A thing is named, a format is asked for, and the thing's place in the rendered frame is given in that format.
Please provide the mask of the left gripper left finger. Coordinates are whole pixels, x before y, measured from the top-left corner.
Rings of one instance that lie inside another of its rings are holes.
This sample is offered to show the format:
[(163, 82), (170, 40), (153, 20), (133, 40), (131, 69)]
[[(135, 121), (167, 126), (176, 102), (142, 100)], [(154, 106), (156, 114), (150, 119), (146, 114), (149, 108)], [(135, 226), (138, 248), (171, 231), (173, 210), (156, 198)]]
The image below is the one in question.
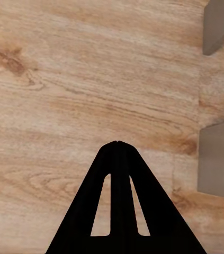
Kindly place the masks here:
[[(102, 146), (46, 254), (126, 254), (118, 141)], [(110, 234), (91, 236), (104, 178), (111, 174)]]

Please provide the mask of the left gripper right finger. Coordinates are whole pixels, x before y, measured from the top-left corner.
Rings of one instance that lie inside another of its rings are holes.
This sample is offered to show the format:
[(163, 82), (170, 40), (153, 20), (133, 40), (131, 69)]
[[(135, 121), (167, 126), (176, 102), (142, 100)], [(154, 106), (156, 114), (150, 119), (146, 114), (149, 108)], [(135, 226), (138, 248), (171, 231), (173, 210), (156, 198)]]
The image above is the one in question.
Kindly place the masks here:
[[(207, 254), (138, 150), (118, 141), (126, 254)], [(138, 233), (132, 178), (150, 236)]]

